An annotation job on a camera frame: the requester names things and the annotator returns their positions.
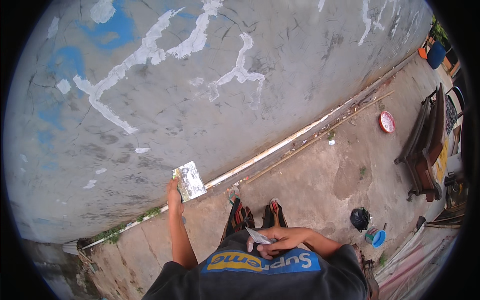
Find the hand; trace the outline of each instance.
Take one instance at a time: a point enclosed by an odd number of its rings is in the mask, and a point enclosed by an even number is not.
[[[179,178],[170,179],[170,182],[167,184],[167,199],[168,199],[168,210],[172,214],[180,215],[183,214],[183,203],[181,202],[181,196],[177,190],[177,185],[179,183]]]
[[[273,255],[279,254],[280,251],[293,249],[303,243],[310,236],[311,229],[270,227],[269,229],[259,230],[258,233],[265,235],[269,239],[275,238],[277,240],[273,244],[260,244],[257,246],[257,250],[263,258],[272,259]],[[248,252],[252,252],[253,243],[253,238],[249,237],[247,240]]]

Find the person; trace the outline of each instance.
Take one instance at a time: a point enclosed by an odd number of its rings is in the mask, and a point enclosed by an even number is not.
[[[198,264],[182,221],[178,178],[167,185],[172,261],[146,292],[154,299],[366,299],[367,281],[351,245],[309,228],[289,228],[279,200],[265,208],[259,233],[273,244],[256,244],[246,227],[255,228],[238,188],[217,250]],[[308,249],[297,248],[304,244]]]

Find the gray wall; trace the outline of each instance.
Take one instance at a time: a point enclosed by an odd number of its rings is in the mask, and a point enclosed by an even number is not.
[[[60,244],[43,244],[24,240],[25,250],[51,290],[61,300],[100,299],[80,259],[63,252]]]
[[[96,2],[54,1],[12,83],[5,170],[26,239],[93,236],[158,206],[191,160],[205,182],[235,167],[416,51],[432,16],[404,0],[115,0],[102,20]]]

